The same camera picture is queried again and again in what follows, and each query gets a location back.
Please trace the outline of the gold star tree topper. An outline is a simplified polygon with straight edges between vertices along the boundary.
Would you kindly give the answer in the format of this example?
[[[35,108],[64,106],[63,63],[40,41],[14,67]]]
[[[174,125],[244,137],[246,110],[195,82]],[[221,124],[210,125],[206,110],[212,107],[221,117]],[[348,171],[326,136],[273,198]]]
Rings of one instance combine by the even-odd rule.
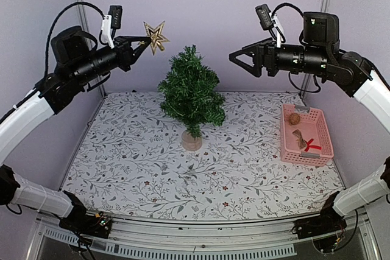
[[[165,43],[169,43],[170,40],[163,35],[163,29],[165,27],[165,21],[162,21],[158,26],[152,27],[147,22],[143,22],[146,35],[151,39],[150,47],[152,55],[155,55],[157,50],[164,51]]]

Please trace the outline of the small green christmas tree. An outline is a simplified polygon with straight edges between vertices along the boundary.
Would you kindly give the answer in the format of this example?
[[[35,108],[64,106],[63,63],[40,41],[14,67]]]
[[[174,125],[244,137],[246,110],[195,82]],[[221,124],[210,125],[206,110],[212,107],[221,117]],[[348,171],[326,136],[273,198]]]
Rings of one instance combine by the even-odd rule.
[[[192,152],[202,147],[202,125],[220,127],[225,121],[225,98],[215,91],[219,78],[202,60],[194,44],[185,46],[171,57],[170,71],[158,84],[164,96],[160,108],[185,126],[182,147]]]

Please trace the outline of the pink plastic basket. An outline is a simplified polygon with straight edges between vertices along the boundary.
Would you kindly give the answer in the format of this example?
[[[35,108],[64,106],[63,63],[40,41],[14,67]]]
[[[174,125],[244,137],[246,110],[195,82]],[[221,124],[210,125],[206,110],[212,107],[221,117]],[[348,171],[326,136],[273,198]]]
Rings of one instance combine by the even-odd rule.
[[[300,114],[299,125],[289,125],[288,116],[291,113]],[[305,152],[299,149],[297,138],[293,131],[299,129],[305,141],[313,138],[313,144],[322,150],[311,149]],[[322,167],[334,157],[332,140],[328,131],[324,112],[317,108],[295,104],[283,104],[280,115],[280,156],[281,160],[293,164]]]

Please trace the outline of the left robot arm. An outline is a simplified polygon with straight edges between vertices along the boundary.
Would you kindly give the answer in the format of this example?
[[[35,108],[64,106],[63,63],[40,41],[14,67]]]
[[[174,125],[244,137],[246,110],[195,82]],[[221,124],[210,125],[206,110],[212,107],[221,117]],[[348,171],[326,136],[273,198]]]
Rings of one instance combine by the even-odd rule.
[[[90,216],[83,203],[72,193],[54,191],[26,180],[4,164],[14,148],[40,124],[59,114],[83,92],[94,89],[90,83],[100,77],[100,86],[119,68],[130,71],[144,50],[152,43],[149,36],[115,36],[121,27],[122,7],[113,5],[109,13],[89,2],[74,2],[59,15],[78,5],[90,7],[101,17],[99,38],[72,26],[53,36],[49,29],[45,51],[52,51],[56,66],[49,72],[49,58],[44,58],[44,75],[26,96],[1,118],[1,204],[26,206],[54,214],[78,232],[89,229]]]

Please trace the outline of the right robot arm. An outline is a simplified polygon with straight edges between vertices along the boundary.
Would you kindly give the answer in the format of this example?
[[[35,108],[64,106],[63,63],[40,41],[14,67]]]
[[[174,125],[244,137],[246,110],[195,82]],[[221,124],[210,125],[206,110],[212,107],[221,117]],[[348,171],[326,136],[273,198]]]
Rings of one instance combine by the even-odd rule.
[[[277,11],[290,7],[303,20],[299,44],[286,43]],[[339,47],[339,18],[322,12],[303,12],[297,6],[284,2],[274,10],[266,4],[255,8],[260,26],[270,38],[232,52],[229,60],[254,77],[260,77],[265,68],[268,76],[279,71],[290,74],[306,73],[321,82],[335,83],[349,97],[365,106],[389,129],[389,85],[377,67],[367,58]]]

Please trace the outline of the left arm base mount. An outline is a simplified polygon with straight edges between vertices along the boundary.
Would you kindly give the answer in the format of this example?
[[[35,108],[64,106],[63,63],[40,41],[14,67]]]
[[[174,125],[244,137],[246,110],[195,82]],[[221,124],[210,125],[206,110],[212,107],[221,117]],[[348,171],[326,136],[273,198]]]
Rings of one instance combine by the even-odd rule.
[[[108,239],[112,228],[112,217],[99,212],[96,214],[70,214],[61,218],[59,227],[77,234]]]

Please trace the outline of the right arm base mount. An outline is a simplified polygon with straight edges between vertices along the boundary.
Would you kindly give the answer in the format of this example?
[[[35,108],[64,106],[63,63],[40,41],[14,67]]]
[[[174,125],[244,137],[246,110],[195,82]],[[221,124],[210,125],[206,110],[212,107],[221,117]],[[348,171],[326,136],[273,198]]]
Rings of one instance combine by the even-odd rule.
[[[333,253],[343,240],[347,224],[343,217],[333,211],[321,212],[314,217],[294,222],[291,233],[298,239],[311,238],[315,249],[322,253]]]

